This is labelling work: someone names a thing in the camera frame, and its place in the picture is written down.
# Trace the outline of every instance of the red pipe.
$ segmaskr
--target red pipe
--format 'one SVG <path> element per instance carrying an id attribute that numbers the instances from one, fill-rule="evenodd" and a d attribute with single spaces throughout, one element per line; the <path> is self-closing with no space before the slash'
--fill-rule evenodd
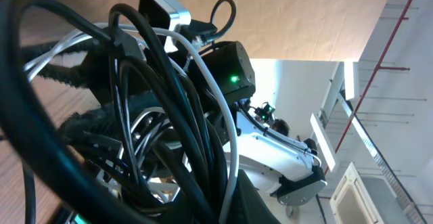
<path id="1" fill-rule="evenodd" d="M 373 74 L 371 75 L 370 79 L 368 80 L 367 86 L 364 89 L 364 92 L 363 92 L 361 98 L 359 99 L 357 107 L 353 111 L 352 115 L 350 115 L 350 117 L 349 117 L 349 122 L 347 123 L 346 129 L 344 130 L 343 135 L 341 136 L 340 141 L 338 142 L 338 145 L 337 145 L 337 148 L 336 148 L 336 153 L 337 153 L 338 149 L 340 149 L 341 143 L 343 142 L 344 137 L 346 137 L 347 131 L 349 130 L 350 125 L 352 124 L 352 119 L 353 119 L 354 115 L 358 112 L 358 109 L 361 106 L 361 104 L 363 103 L 364 97 L 367 94 L 367 91 L 370 88 L 371 83 L 373 82 L 374 77 L 378 73 L 378 70 L 381 68 L 380 64 L 382 64 L 382 62 L 384 61 L 385 55 L 386 55 L 386 53 L 388 52 L 388 50 L 389 50 L 389 48 L 391 46 L 392 40 L 394 39 L 395 34 L 397 33 L 398 28 L 400 28 L 401 22 L 405 19 L 406 12 L 409 9 L 409 7 L 411 6 L 411 3 L 412 3 L 412 0 L 407 0 L 406 6 L 403 9 L 403 11 L 401 12 L 400 18 L 398 19 L 398 22 L 395 25 L 394 30 L 392 31 L 392 34 L 391 34 L 390 38 L 388 39 L 388 42 L 387 42 L 387 44 L 385 46 L 385 49 L 384 49 L 384 51 L 382 52 L 382 54 L 380 56 L 379 62 L 376 64 L 376 67 L 374 68 Z"/>
<path id="2" fill-rule="evenodd" d="M 410 70 L 410 68 L 383 67 L 383 66 L 380 66 L 379 69 L 384 69 L 384 70 L 398 70 L 398 71 L 409 71 L 409 70 Z"/>

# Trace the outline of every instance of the wooden surface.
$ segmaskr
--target wooden surface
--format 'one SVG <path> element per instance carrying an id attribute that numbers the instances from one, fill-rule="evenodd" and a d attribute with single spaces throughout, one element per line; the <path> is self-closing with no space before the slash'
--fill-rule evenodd
<path id="1" fill-rule="evenodd" d="M 60 1 L 92 22 L 107 22 L 108 12 L 116 3 L 127 3 L 138 7 L 139 2 L 139 0 Z M 192 17 L 202 21 L 209 19 L 210 11 L 216 1 L 181 0 L 187 8 L 191 9 Z M 274 6 L 272 0 L 235 1 L 238 6 L 237 19 L 239 20 L 227 34 L 229 39 L 241 41 L 252 58 L 272 58 L 276 54 L 281 55 L 283 51 L 289 56 L 278 55 L 278 58 L 300 60 L 330 60 L 344 57 L 347 54 L 356 57 L 362 52 L 375 21 L 379 17 L 378 10 L 381 10 L 384 5 L 384 0 L 366 0 L 368 5 L 363 5 L 362 0 L 355 2 L 351 0 L 315 0 L 313 2 L 280 0 L 280 6 Z M 222 27 L 228 17 L 224 15 L 225 12 L 227 13 L 227 9 L 224 10 L 223 7 L 216 19 L 219 27 Z M 267 20 L 269 23 L 267 26 L 260 26 L 260 22 L 256 22 Z M 289 29 L 282 30 L 283 32 L 266 30 L 266 28 L 278 28 L 278 26 Z M 22 44 L 57 40 L 71 29 L 71 26 L 57 16 L 32 8 L 26 12 L 22 21 Z M 277 41 L 280 44 L 275 44 L 276 40 L 273 38 L 275 35 L 280 37 Z M 44 96 L 40 97 L 40 100 L 57 125 L 75 111 L 82 112 L 97 106 L 89 91 L 71 89 L 40 78 L 36 78 L 32 84 L 39 95 L 44 91 Z M 57 197 L 40 181 L 37 181 L 37 222 L 45 223 L 58 203 Z M 0 223 L 23 222 L 24 186 L 21 162 L 8 142 L 2 141 L 0 142 Z"/>

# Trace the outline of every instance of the green led light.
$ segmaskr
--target green led light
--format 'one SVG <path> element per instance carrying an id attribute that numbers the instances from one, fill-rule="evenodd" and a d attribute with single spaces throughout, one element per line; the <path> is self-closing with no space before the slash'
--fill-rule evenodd
<path id="1" fill-rule="evenodd" d="M 87 224 L 87 222 L 80 217 L 79 215 L 75 216 L 75 220 L 74 220 L 77 224 Z"/>
<path id="2" fill-rule="evenodd" d="M 236 82 L 238 82 L 238 81 L 240 81 L 241 80 L 241 78 L 239 77 L 239 76 L 232 76 L 231 78 L 230 78 L 230 81 L 232 82 L 232 83 L 236 83 Z"/>

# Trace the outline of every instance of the cable bundle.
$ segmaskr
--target cable bundle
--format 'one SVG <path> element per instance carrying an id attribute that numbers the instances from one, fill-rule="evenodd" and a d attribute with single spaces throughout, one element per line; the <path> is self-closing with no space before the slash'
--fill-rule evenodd
<path id="1" fill-rule="evenodd" d="M 0 87 L 0 94 L 8 96 L 8 99 L 0 100 L 0 123 L 17 153 L 60 198 L 92 223 L 155 223 L 159 214 L 171 211 L 173 206 L 161 193 L 150 189 L 147 180 L 152 174 L 145 177 L 141 172 L 147 153 L 153 151 L 173 174 L 199 222 L 224 223 L 227 220 L 239 167 L 235 125 L 221 90 L 188 40 L 178 33 L 152 28 L 137 10 L 126 4 L 117 4 L 110 10 L 108 27 L 104 30 L 54 0 L 0 0 L 0 4 L 0 30 L 3 34 L 0 38 L 0 78 L 4 84 Z M 65 18 L 79 30 L 63 38 L 48 53 L 25 64 L 18 30 L 22 12 L 30 5 Z M 133 27 L 119 24 L 120 15 L 129 19 Z M 127 52 L 131 47 L 122 43 L 122 36 L 126 33 L 121 28 L 139 32 L 143 41 L 138 39 L 138 43 L 148 47 L 156 61 L 155 67 Z M 188 75 L 167 56 L 157 35 L 172 36 L 185 46 L 220 107 L 231 146 L 228 178 L 221 142 L 203 115 L 196 89 Z M 28 83 L 57 53 L 91 37 L 109 51 L 110 85 L 120 140 L 100 135 L 87 137 L 119 151 L 117 156 L 113 156 L 103 151 L 104 147 L 74 147 L 122 186 L 122 200 L 127 205 L 102 190 L 94 178 L 82 170 L 62 143 Z M 152 88 L 161 105 L 156 112 L 150 112 L 153 113 L 152 122 L 142 127 L 145 133 L 138 140 L 133 139 L 134 130 L 146 114 L 131 125 L 128 98 L 131 73 L 138 74 L 142 82 Z M 180 145 L 158 141 L 170 127 L 179 137 Z M 180 146 L 185 152 L 182 161 L 177 160 L 172 150 Z M 185 167 L 187 161 L 191 173 Z M 166 203 L 159 201 L 154 194 L 159 194 Z M 32 223 L 32 219 L 29 217 L 26 222 Z"/>

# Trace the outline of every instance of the ceiling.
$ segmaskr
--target ceiling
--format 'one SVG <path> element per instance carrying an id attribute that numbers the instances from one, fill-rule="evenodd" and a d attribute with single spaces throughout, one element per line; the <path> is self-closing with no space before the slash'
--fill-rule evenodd
<path id="1" fill-rule="evenodd" d="M 320 108 L 336 62 L 251 59 L 256 74 L 254 107 L 275 105 L 274 115 L 290 127 L 289 136 L 309 138 L 310 116 Z"/>
<path id="2" fill-rule="evenodd" d="M 383 16 L 398 17 L 407 0 L 388 0 Z M 360 109 L 359 118 L 398 179 L 418 205 L 427 222 L 433 222 L 433 0 L 414 0 L 384 59 L 383 66 L 410 71 L 377 73 Z M 380 20 L 361 56 L 362 92 L 397 20 Z M 347 122 L 336 106 L 327 129 L 334 147 Z M 328 173 L 322 195 L 330 196 L 349 162 L 364 175 L 380 175 L 356 131 L 350 129 L 338 152 L 337 173 Z"/>

